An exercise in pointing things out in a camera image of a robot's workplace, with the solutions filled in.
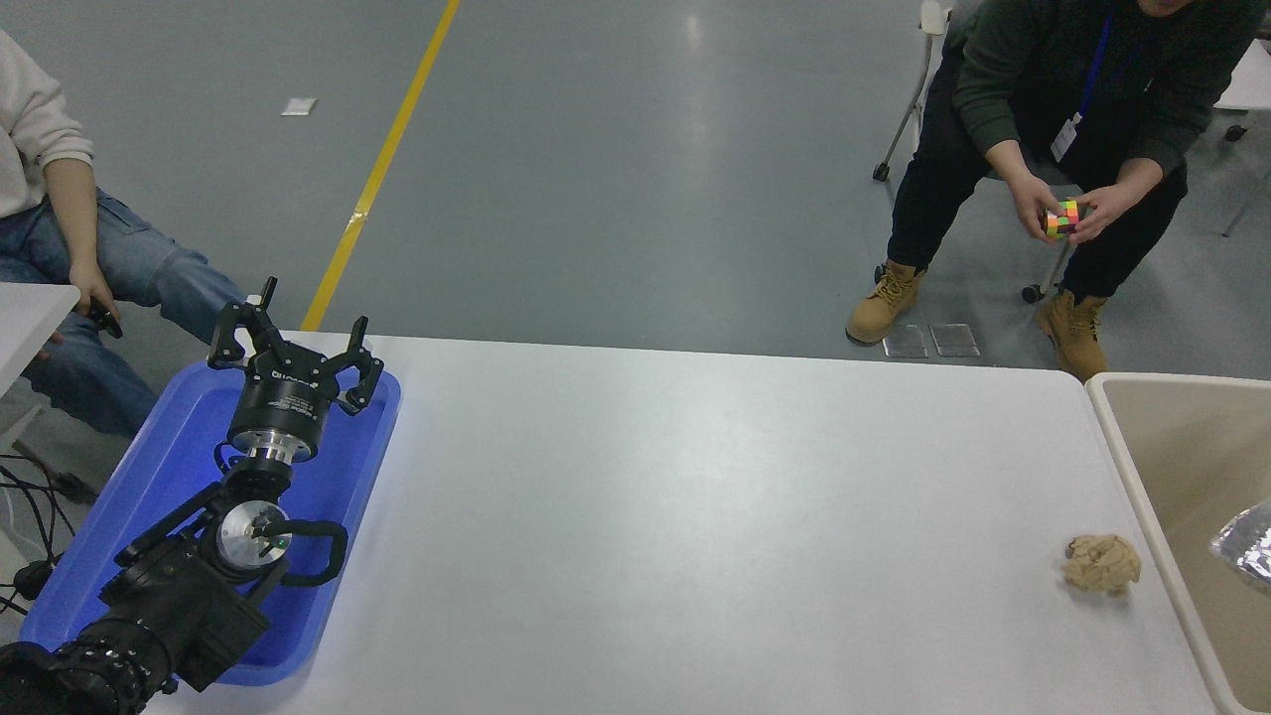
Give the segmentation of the person's left hand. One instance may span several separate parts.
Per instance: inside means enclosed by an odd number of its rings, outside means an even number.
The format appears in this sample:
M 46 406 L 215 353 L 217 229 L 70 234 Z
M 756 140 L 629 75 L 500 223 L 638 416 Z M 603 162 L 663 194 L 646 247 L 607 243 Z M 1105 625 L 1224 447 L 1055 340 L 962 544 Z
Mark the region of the person's left hand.
M 112 290 L 97 262 L 74 262 L 69 271 L 69 281 L 80 291 L 75 312 L 89 316 L 92 304 L 97 302 L 114 320 L 122 321 L 119 309 L 114 307 Z
M 1074 199 L 1077 208 L 1082 211 L 1082 218 L 1075 224 L 1075 230 L 1068 236 L 1066 243 L 1074 246 L 1093 241 L 1118 217 L 1138 203 L 1135 190 L 1126 183 L 1113 183 L 1113 185 L 1099 187 Z

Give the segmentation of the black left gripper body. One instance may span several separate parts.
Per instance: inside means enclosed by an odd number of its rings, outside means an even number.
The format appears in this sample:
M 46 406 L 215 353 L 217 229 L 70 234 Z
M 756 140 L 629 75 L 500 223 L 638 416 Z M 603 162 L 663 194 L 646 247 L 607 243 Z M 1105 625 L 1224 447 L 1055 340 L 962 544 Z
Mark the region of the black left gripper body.
M 300 376 L 245 364 L 241 395 L 228 425 L 228 442 L 250 444 L 257 434 L 281 433 L 301 444 L 322 444 L 332 403 L 341 387 L 329 370 L 302 370 Z

